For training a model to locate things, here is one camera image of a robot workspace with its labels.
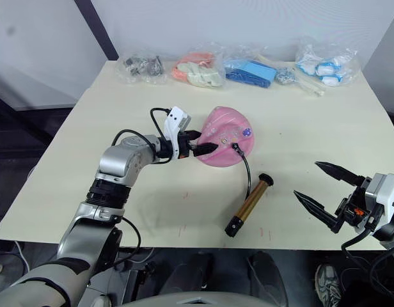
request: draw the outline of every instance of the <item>gold cylinder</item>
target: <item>gold cylinder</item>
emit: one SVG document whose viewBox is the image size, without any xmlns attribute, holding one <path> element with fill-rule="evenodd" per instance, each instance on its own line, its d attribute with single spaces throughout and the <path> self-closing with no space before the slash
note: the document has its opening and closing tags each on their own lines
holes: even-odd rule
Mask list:
<svg viewBox="0 0 394 307">
<path fill-rule="evenodd" d="M 245 221 L 267 188 L 267 182 L 260 180 L 235 216 Z"/>
</svg>

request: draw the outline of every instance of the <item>blue object in bag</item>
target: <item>blue object in bag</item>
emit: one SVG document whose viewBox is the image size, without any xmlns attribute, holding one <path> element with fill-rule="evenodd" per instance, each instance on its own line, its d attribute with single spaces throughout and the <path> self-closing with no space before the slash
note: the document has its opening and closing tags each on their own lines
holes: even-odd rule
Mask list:
<svg viewBox="0 0 394 307">
<path fill-rule="evenodd" d="M 276 69 L 251 60 L 234 59 L 224 62 L 229 80 L 267 88 L 276 75 Z"/>
</svg>

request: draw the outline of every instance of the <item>black cable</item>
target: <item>black cable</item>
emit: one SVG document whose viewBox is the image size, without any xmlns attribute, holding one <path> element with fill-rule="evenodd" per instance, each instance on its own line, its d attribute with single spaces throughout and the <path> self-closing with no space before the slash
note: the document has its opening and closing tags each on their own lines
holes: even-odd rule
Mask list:
<svg viewBox="0 0 394 307">
<path fill-rule="evenodd" d="M 153 152 L 153 160 L 156 158 L 157 153 L 156 153 L 156 149 L 155 149 L 154 145 L 153 145 L 144 135 L 138 133 L 138 132 L 135 131 L 135 130 L 123 129 L 123 130 L 119 131 L 119 133 L 117 133 L 117 135 L 116 135 L 116 136 L 114 137 L 114 139 L 113 139 L 112 146 L 116 145 L 118 139 L 120 138 L 120 136 L 121 136 L 123 133 L 132 133 L 132 134 L 134 134 L 135 136 L 138 136 L 139 138 L 141 138 L 143 141 L 145 141 L 146 144 L 150 147 L 150 149 L 151 149 L 152 152 Z"/>
<path fill-rule="evenodd" d="M 171 148 L 171 145 L 169 144 L 169 142 L 167 141 L 167 139 L 164 137 L 164 134 L 163 134 L 163 132 L 161 131 L 161 129 L 160 129 L 160 127 L 159 127 L 159 124 L 157 123 L 157 121 L 156 121 L 156 119 L 155 119 L 155 117 L 154 117 L 154 112 L 155 112 L 155 111 L 163 111 L 163 112 L 165 112 L 167 115 L 169 115 L 170 109 L 164 109 L 164 108 L 162 108 L 162 107 L 154 107 L 153 109 L 150 110 L 150 117 L 152 118 L 152 121 L 153 121 L 153 123 L 154 123 L 154 125 L 155 125 L 157 131 L 159 132 L 161 139 L 164 141 L 164 144 L 166 145 L 166 147 L 167 147 L 167 148 Z M 161 161 L 161 162 L 156 162 L 156 163 L 154 163 L 154 164 L 166 164 L 166 163 L 169 163 L 169 162 L 171 161 L 171 158 L 172 158 L 172 155 L 170 155 L 170 157 L 168 157 L 167 160 Z"/>
<path fill-rule="evenodd" d="M 140 237 L 140 233 L 139 230 L 136 228 L 136 226 L 134 226 L 134 224 L 132 222 L 130 222 L 126 217 L 122 217 L 122 220 L 125 221 L 127 224 L 129 224 L 134 232 L 136 233 L 136 235 L 138 236 L 138 245 L 136 246 L 136 248 L 134 249 L 134 251 L 127 257 L 122 258 L 120 260 L 115 261 L 112 265 L 110 265 L 109 267 L 115 267 L 118 264 L 121 264 L 122 262 L 131 259 L 140 249 L 140 244 L 141 244 L 141 237 Z"/>
<path fill-rule="evenodd" d="M 22 262 L 22 276 L 25 275 L 25 262 L 20 255 L 15 253 L 0 253 L 0 256 L 15 256 Z"/>
<path fill-rule="evenodd" d="M 391 255 L 394 254 L 394 246 L 385 251 L 384 253 L 382 253 L 381 255 L 379 255 L 378 257 L 375 258 L 375 260 L 372 263 L 372 266 L 370 267 L 369 270 L 369 282 L 370 284 L 377 290 L 376 285 L 374 284 L 374 282 L 377 283 L 377 285 L 381 288 L 381 289 L 386 289 L 385 293 L 388 294 L 390 296 L 390 294 L 394 295 L 391 291 L 389 291 L 377 278 L 374 278 L 374 272 L 375 269 L 377 267 L 377 265 L 379 263 L 381 263 L 383 260 L 387 259 L 387 257 L 390 257 Z"/>
<path fill-rule="evenodd" d="M 244 161 L 244 164 L 246 165 L 246 169 L 247 169 L 247 177 L 248 177 L 247 193 L 246 193 L 246 199 L 247 199 L 249 194 L 251 193 L 251 172 L 249 170 L 249 165 L 248 165 L 246 156 L 242 155 L 241 157 L 242 157 L 242 160 Z"/>
<path fill-rule="evenodd" d="M 369 274 L 370 271 L 366 267 L 364 267 L 359 261 L 357 261 L 356 258 L 353 257 L 352 254 L 346 249 L 349 246 L 352 246 L 352 245 L 360 242 L 361 240 L 366 238 L 370 233 L 371 233 L 371 231 L 369 229 L 365 229 L 365 230 L 363 230 L 363 232 L 361 232 L 355 238 L 353 238 L 353 239 L 351 239 L 351 240 L 349 240 L 349 241 L 347 241 L 347 242 L 345 242 L 345 243 L 343 243 L 341 245 L 341 250 L 345 253 L 345 255 L 350 260 L 352 260 L 353 263 L 356 264 L 366 274 Z M 384 293 L 384 294 L 388 295 L 389 297 L 391 297 L 394 300 L 394 294 L 391 291 L 389 291 L 384 285 L 382 285 L 382 283 L 378 279 L 372 277 L 372 280 L 377 283 L 377 285 L 374 285 L 372 283 L 372 286 L 373 286 L 374 289 L 376 289 L 376 291 L 378 291 L 379 293 Z"/>
</svg>

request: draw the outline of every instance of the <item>pink bowl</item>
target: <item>pink bowl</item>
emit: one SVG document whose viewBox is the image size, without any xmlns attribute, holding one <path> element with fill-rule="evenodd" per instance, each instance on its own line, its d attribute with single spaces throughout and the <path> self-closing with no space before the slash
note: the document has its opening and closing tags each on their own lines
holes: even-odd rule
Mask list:
<svg viewBox="0 0 394 307">
<path fill-rule="evenodd" d="M 237 164 L 242 160 L 240 155 L 231 147 L 238 143 L 245 156 L 254 147 L 254 134 L 247 118 L 230 107 L 216 107 L 205 120 L 201 136 L 197 144 L 218 144 L 216 150 L 207 155 L 197 157 L 202 163 L 224 168 Z"/>
</svg>

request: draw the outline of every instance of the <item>purple sticker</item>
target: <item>purple sticker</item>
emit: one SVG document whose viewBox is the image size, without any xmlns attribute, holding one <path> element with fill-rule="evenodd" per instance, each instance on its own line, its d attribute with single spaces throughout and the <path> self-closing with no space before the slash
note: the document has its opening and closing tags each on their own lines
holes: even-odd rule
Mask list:
<svg viewBox="0 0 394 307">
<path fill-rule="evenodd" d="M 251 135 L 251 129 L 250 128 L 244 129 L 242 131 L 242 135 L 243 136 L 250 136 Z"/>
</svg>

